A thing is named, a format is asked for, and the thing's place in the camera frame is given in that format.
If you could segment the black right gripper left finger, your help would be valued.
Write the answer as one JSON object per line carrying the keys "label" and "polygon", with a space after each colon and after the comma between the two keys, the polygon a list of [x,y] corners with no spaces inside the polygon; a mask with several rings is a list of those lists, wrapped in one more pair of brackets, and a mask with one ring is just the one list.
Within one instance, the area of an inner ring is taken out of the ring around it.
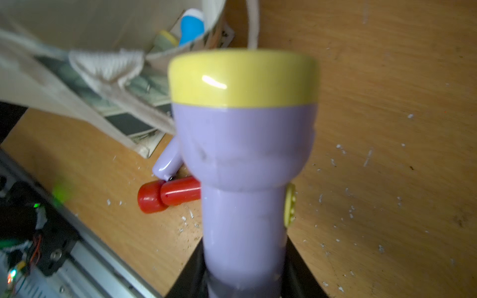
{"label": "black right gripper left finger", "polygon": [[166,298],[208,298],[207,268],[202,239],[176,279]]}

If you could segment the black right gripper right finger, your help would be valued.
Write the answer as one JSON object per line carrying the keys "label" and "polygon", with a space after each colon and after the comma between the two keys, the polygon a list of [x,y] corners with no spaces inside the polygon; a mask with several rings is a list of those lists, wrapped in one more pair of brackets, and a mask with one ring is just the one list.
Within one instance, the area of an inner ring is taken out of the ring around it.
{"label": "black right gripper right finger", "polygon": [[286,243],[284,296],[286,298],[328,298],[290,238]]}

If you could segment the white flashlight bottom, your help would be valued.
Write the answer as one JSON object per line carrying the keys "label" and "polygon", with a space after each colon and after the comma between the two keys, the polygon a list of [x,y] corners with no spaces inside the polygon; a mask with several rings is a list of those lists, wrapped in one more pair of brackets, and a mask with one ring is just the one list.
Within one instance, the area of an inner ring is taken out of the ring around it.
{"label": "white flashlight bottom", "polygon": [[201,184],[212,298],[277,298],[290,182],[313,149],[317,62],[278,50],[180,55],[168,68],[181,157]]}

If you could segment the white canvas tote bag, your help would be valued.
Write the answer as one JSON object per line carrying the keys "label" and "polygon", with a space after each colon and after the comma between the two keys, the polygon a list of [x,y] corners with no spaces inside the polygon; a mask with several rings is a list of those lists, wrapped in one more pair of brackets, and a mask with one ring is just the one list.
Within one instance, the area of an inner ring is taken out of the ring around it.
{"label": "white canvas tote bag", "polygon": [[[1,100],[83,120],[148,158],[176,132],[168,66],[211,50],[224,35],[225,1],[2,1]],[[150,53],[160,31],[179,41],[188,9],[205,32]]]}

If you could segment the blue flashlight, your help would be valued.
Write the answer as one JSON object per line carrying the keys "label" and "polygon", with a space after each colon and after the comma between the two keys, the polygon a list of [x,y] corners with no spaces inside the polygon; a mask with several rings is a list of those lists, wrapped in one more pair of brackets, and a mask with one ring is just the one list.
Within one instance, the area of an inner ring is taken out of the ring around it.
{"label": "blue flashlight", "polygon": [[194,8],[186,10],[180,19],[180,31],[180,47],[202,36],[205,32],[204,13]]}

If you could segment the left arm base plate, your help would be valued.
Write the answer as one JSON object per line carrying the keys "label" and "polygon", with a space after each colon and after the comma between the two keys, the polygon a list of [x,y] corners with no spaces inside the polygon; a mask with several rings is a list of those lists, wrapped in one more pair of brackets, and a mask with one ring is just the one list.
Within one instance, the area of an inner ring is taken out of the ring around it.
{"label": "left arm base plate", "polygon": [[1,251],[20,250],[29,266],[51,276],[80,239],[77,230],[26,182],[16,182],[1,196]]}

